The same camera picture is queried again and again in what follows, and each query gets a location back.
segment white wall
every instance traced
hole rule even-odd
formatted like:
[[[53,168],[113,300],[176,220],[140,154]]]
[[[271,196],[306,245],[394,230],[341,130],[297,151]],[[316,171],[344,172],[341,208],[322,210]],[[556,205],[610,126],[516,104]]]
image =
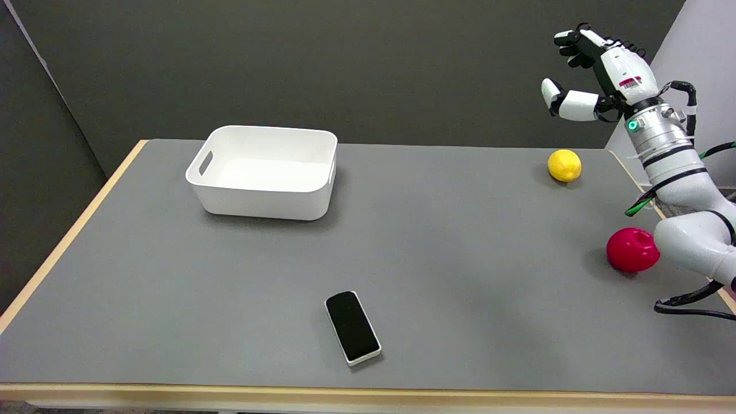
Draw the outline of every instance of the white wall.
[[[736,141],[736,0],[687,0],[651,64],[659,86],[671,80],[691,82],[698,91],[696,149],[705,151]],[[684,108],[687,95],[668,91],[662,96]],[[608,150],[615,152],[634,178],[648,185],[634,147],[623,129],[616,127]],[[736,150],[705,160],[715,184],[736,188]]]

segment black stripe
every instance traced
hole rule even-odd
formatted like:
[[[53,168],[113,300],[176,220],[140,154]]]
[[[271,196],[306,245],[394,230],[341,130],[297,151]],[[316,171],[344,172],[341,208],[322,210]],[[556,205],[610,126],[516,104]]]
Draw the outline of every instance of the black stripe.
[[[726,225],[727,228],[729,228],[729,236],[731,237],[731,242],[729,243],[731,246],[734,245],[734,226],[731,224],[731,222],[726,218],[726,216],[722,215],[721,213],[717,212],[716,210],[706,210],[710,213],[715,214],[718,216],[721,221]]]
[[[646,199],[648,199],[650,197],[656,196],[657,195],[657,190],[658,189],[661,189],[662,187],[664,187],[666,185],[668,185],[669,183],[673,183],[673,182],[679,180],[680,178],[685,178],[688,175],[698,174],[698,173],[701,173],[701,172],[708,172],[708,169],[705,168],[705,167],[695,168],[695,169],[689,169],[687,171],[683,171],[683,172],[680,172],[679,174],[675,174],[672,177],[669,177],[667,180],[664,180],[663,182],[661,182],[661,183],[653,186],[646,193],[642,194],[641,197],[639,197],[634,202],[634,204],[632,204],[631,207],[629,207],[628,209],[634,208],[637,204],[641,203],[642,201],[644,201],[644,200],[646,200]]]
[[[644,168],[646,168],[646,167],[648,167],[648,166],[650,166],[650,165],[652,165],[652,164],[656,163],[657,161],[659,161],[659,160],[661,160],[661,159],[663,159],[663,158],[667,158],[668,156],[670,156],[670,155],[672,155],[672,154],[677,154],[677,153],[678,153],[678,152],[680,152],[680,151],[685,151],[685,150],[694,150],[694,149],[695,149],[695,147],[693,147],[692,145],[685,145],[685,146],[683,146],[683,147],[677,147],[677,148],[673,148],[672,150],[669,150],[669,151],[665,151],[665,152],[663,152],[663,153],[661,153],[661,154],[657,155],[656,157],[652,157],[652,158],[649,158],[649,159],[648,159],[647,161],[644,161],[644,162],[642,163],[642,166],[643,166]]]

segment green cable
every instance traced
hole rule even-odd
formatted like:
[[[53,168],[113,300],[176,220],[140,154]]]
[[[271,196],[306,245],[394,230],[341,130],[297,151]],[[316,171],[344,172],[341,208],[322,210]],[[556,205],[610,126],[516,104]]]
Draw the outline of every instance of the green cable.
[[[634,214],[638,213],[639,210],[641,210],[642,208],[644,208],[644,206],[646,206],[647,204],[649,204],[649,202],[652,201],[652,200],[654,200],[654,197],[646,198],[641,203],[639,203],[639,204],[635,205],[634,207],[631,207],[630,209],[626,210],[624,212],[624,214],[627,215],[627,216],[629,216],[629,217],[632,217],[632,216],[634,216]]]

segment red apple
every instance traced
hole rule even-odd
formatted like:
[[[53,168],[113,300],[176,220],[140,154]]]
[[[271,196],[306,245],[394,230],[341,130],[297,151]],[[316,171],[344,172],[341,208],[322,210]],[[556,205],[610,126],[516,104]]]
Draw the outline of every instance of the red apple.
[[[659,260],[654,237],[640,228],[627,227],[613,233],[606,245],[611,265],[622,272],[647,270]]]

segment lemon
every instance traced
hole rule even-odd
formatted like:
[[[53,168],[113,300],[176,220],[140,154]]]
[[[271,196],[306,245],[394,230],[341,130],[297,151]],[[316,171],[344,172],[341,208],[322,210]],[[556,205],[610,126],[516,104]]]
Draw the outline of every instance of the lemon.
[[[547,168],[550,175],[555,177],[556,180],[567,183],[580,177],[580,173],[583,171],[583,163],[580,162],[580,158],[574,152],[557,150],[552,152],[547,160]]]

